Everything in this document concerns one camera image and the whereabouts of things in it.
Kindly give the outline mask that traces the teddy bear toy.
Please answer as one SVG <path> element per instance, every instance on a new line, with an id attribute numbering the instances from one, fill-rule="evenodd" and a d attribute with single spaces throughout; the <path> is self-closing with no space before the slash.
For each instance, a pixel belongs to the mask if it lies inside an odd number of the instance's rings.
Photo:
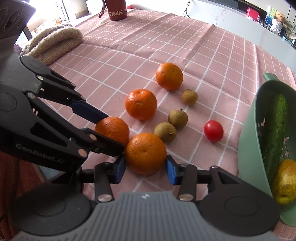
<path id="1" fill-rule="evenodd" d="M 289 23 L 285 19 L 285 16 L 281 12 L 276 12 L 273 16 L 271 30 L 276 35 L 280 36 L 282 32 L 282 28 L 287 28 Z"/>

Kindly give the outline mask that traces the red TIME bottle sleeve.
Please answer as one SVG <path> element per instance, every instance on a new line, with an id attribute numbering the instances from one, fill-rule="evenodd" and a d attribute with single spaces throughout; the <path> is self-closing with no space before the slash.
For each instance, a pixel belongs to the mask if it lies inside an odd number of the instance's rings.
<path id="1" fill-rule="evenodd" d="M 111 21 L 119 21 L 127 18 L 125 0 L 102 0 L 102 10 L 98 17 L 101 18 L 107 9 Z"/>

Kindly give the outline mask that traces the beige fuzzy cloth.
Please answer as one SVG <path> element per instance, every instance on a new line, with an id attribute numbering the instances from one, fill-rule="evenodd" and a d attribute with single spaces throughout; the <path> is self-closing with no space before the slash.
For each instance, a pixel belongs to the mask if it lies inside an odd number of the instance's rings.
<path id="1" fill-rule="evenodd" d="M 44 29 L 33 37 L 21 56 L 31 56 L 49 66 L 83 42 L 82 32 L 69 24 Z"/>

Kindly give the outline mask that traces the red box on cabinet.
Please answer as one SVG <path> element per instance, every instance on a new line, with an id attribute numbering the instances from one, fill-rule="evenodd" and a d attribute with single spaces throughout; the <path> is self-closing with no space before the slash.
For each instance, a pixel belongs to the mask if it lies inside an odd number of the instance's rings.
<path id="1" fill-rule="evenodd" d="M 247 18 L 250 20 L 253 20 L 255 22 L 258 22 L 260 20 L 260 14 L 257 10 L 248 7 L 247 8 Z"/>

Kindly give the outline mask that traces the red cherry tomato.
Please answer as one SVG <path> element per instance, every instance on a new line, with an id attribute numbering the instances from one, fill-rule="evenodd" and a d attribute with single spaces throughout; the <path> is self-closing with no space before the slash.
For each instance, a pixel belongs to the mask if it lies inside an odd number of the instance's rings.
<path id="1" fill-rule="evenodd" d="M 224 129 L 221 123 L 216 120 L 209 120 L 204 125 L 206 138 L 211 142 L 219 142 L 224 135 Z"/>

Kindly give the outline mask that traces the pink checkered tablecloth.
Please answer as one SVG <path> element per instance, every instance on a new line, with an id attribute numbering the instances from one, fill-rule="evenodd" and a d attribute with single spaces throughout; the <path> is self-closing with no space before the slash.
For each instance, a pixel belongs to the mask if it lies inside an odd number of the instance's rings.
<path id="1" fill-rule="evenodd" d="M 205 22 L 132 10 L 125 20 L 94 16 L 78 28 L 83 43 L 51 68 L 72 81 L 90 104 L 124 120 L 131 136 L 152 133 L 172 110 L 183 109 L 188 123 L 167 145 L 167 153 L 199 169 L 218 165 L 238 173 L 238 140 L 263 73 L 274 73 L 295 87 L 288 66 L 248 40 Z M 177 90 L 158 85 L 156 71 L 163 63 L 182 70 L 183 83 Z M 147 89 L 157 99 L 156 112 L 148 120 L 136 120 L 125 110 L 128 94 L 136 89 Z M 197 93 L 194 105 L 182 103 L 186 89 Z M 219 142 L 205 136 L 209 120 L 223 126 Z"/>

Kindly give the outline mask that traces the green plastic colander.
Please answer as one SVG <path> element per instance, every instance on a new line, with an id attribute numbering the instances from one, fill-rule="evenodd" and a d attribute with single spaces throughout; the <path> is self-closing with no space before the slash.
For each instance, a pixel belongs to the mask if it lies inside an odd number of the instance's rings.
<path id="1" fill-rule="evenodd" d="M 238 144 L 242 180 L 271 195 L 278 164 L 295 160 L 295 89 L 264 73 L 245 118 Z"/>

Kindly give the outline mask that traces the white marble TV cabinet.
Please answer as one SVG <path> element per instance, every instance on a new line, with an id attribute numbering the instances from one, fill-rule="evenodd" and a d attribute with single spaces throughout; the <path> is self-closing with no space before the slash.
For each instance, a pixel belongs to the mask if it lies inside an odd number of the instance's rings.
<path id="1" fill-rule="evenodd" d="M 291 45 L 259 23 L 227 6 L 210 1 L 126 1 L 126 4 L 214 24 L 258 45 L 295 73 L 295 49 Z"/>

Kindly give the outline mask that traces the green cucumber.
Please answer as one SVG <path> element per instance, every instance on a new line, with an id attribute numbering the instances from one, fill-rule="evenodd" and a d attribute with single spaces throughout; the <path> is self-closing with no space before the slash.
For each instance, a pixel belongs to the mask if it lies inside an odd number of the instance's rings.
<path id="1" fill-rule="evenodd" d="M 274 96 L 265 118 L 261 136 L 261 154 L 269 184 L 278 170 L 287 124 L 287 100 L 283 94 Z"/>

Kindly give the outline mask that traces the brown longan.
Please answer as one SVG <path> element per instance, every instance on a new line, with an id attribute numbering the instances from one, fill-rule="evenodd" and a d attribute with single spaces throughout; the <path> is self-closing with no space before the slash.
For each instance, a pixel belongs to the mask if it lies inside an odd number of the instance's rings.
<path id="1" fill-rule="evenodd" d="M 154 134 L 158 136 L 164 143 L 172 142 L 177 136 L 176 128 L 167 122 L 159 123 L 155 129 Z"/>
<path id="2" fill-rule="evenodd" d="M 181 94 L 181 101 L 186 105 L 194 105 L 198 100 L 198 95 L 196 92 L 186 89 Z"/>
<path id="3" fill-rule="evenodd" d="M 172 110 L 168 115 L 168 122 L 176 129 L 182 129 L 188 122 L 188 115 L 182 109 Z"/>

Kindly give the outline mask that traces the yellow-green pear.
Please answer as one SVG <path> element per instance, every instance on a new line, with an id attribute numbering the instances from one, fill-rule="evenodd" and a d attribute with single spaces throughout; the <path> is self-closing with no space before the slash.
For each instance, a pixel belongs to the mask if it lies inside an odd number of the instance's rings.
<path id="1" fill-rule="evenodd" d="M 281 206 L 289 205 L 295 199 L 295 161 L 285 159 L 280 162 L 271 191 Z"/>

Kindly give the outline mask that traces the orange mandarin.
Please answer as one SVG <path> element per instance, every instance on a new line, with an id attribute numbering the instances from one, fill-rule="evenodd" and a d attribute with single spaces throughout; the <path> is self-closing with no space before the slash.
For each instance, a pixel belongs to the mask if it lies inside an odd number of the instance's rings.
<path id="1" fill-rule="evenodd" d="M 163 63 L 157 68 L 156 81 L 166 90 L 177 90 L 183 83 L 182 70 L 173 63 Z"/>
<path id="2" fill-rule="evenodd" d="M 118 117 L 107 117 L 99 121 L 95 131 L 126 146 L 130 140 L 128 125 Z"/>
<path id="3" fill-rule="evenodd" d="M 136 120 L 145 121 L 152 118 L 157 109 L 155 95 L 147 89 L 136 89 L 125 100 L 126 112 Z"/>
<path id="4" fill-rule="evenodd" d="M 140 133 L 130 139 L 125 148 L 126 165 L 140 175 L 153 175 L 165 163 L 167 150 L 164 142 L 152 133 Z"/>

